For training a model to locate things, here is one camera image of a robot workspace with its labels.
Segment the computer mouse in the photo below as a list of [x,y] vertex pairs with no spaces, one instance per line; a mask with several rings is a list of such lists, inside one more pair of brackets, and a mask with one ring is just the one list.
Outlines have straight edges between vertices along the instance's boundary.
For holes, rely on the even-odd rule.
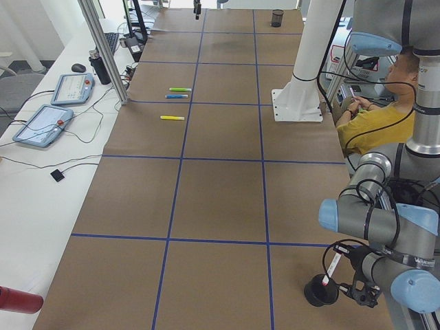
[[72,66],[71,66],[71,70],[73,71],[73,72],[80,72],[80,73],[83,73],[83,72],[85,72],[85,66],[84,65],[82,65],[82,64],[80,64],[80,63],[75,63],[75,64],[73,64]]

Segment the red cylinder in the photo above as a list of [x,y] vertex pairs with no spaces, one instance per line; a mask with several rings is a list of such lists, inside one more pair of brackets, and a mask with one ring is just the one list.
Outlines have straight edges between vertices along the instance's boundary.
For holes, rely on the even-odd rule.
[[38,294],[0,287],[0,309],[17,313],[33,314],[43,306],[43,297]]

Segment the blue joint cap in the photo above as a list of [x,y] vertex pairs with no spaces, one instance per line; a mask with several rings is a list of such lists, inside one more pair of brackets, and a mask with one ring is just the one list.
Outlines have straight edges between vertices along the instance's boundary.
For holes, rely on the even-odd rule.
[[435,236],[438,235],[439,215],[430,208],[422,208],[410,204],[397,204],[397,212],[403,218],[418,225],[420,228],[429,231]]
[[391,56],[402,50],[395,41],[366,32],[352,32],[350,44],[356,54],[365,56]]
[[325,199],[321,203],[318,219],[321,227],[338,232],[338,205],[335,199]]
[[426,270],[407,270],[394,279],[391,295],[417,313],[432,313],[440,308],[440,281]]

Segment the green marker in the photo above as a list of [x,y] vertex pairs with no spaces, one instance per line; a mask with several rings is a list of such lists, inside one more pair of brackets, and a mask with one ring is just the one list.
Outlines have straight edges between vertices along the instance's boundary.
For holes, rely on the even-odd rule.
[[171,87],[170,91],[192,91],[191,88]]

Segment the gray chair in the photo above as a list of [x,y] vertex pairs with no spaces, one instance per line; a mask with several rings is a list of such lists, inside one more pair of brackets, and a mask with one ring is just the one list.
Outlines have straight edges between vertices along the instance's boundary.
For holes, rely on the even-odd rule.
[[0,65],[0,69],[11,74],[0,79],[0,135],[2,135],[44,75],[17,74],[3,65]]

